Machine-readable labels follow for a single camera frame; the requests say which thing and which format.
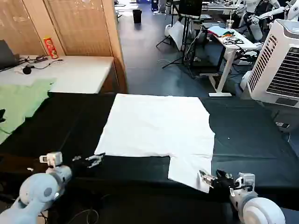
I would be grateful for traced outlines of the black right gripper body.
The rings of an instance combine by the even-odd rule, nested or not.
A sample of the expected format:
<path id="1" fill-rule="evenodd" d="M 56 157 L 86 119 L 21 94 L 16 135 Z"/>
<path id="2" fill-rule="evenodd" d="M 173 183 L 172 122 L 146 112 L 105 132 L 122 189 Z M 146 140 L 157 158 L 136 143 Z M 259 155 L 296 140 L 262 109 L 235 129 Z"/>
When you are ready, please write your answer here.
<path id="1" fill-rule="evenodd" d="M 230 174 L 216 177 L 213 185 L 214 188 L 224 188 L 224 189 L 234 188 L 234 186 L 235 186 L 234 179 L 233 176 Z"/>

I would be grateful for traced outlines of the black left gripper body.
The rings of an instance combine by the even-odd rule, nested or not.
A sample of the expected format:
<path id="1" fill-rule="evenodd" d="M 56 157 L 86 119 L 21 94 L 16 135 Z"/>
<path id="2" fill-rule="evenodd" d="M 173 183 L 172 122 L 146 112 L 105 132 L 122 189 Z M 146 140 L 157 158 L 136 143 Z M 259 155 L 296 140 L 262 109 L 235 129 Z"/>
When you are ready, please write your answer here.
<path id="1" fill-rule="evenodd" d="M 64 160 L 63 164 L 71 169 L 72 175 L 78 175 L 90 165 L 90 162 L 81 156 L 75 156 L 71 159 Z"/>

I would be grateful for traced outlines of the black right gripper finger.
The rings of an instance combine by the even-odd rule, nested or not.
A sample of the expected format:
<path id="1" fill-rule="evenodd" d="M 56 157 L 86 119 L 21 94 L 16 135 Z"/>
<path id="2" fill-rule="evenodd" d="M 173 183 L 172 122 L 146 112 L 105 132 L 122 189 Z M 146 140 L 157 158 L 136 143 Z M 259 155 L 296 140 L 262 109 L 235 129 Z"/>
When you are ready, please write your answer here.
<path id="1" fill-rule="evenodd" d="M 209 187 L 214 188 L 214 185 L 216 183 L 216 177 L 207 174 L 206 172 L 199 170 L 200 178 L 203 182 L 205 182 Z"/>
<path id="2" fill-rule="evenodd" d="M 218 180 L 228 180 L 228 179 L 233 180 L 232 174 L 227 173 L 223 170 L 219 170 L 219 169 L 216 170 L 216 177 L 217 177 Z"/>

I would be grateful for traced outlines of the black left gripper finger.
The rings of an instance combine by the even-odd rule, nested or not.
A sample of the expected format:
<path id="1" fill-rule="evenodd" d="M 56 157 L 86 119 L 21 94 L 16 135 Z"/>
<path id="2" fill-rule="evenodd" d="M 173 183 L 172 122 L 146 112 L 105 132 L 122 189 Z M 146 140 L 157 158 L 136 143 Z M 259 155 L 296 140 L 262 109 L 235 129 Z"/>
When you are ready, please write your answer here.
<path id="1" fill-rule="evenodd" d="M 100 154 L 94 154 L 92 156 L 89 156 L 85 158 L 86 161 L 102 161 L 102 159 L 105 157 L 106 153 L 100 153 Z"/>
<path id="2" fill-rule="evenodd" d="M 87 167 L 88 168 L 93 168 L 93 167 L 101 164 L 102 158 L 91 158 L 91 159 L 89 158 L 87 161 L 89 162 Z"/>

